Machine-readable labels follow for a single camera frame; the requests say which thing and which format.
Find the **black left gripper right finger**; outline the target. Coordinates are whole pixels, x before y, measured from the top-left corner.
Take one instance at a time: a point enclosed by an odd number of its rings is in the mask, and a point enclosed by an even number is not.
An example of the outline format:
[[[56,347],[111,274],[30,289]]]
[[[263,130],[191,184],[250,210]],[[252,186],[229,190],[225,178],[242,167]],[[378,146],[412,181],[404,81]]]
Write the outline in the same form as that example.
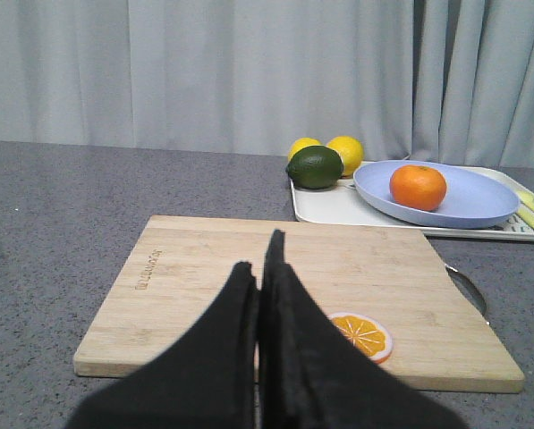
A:
[[[451,409],[400,382],[333,326],[284,260],[273,232],[259,310],[265,428],[463,428]]]

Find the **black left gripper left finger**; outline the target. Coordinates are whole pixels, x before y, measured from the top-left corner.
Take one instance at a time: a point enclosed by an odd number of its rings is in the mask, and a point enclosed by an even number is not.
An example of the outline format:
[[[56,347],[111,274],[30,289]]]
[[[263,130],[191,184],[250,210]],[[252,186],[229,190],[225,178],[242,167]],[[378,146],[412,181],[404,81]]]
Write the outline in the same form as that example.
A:
[[[160,356],[89,395],[69,428],[252,428],[259,291],[239,262],[197,322]]]

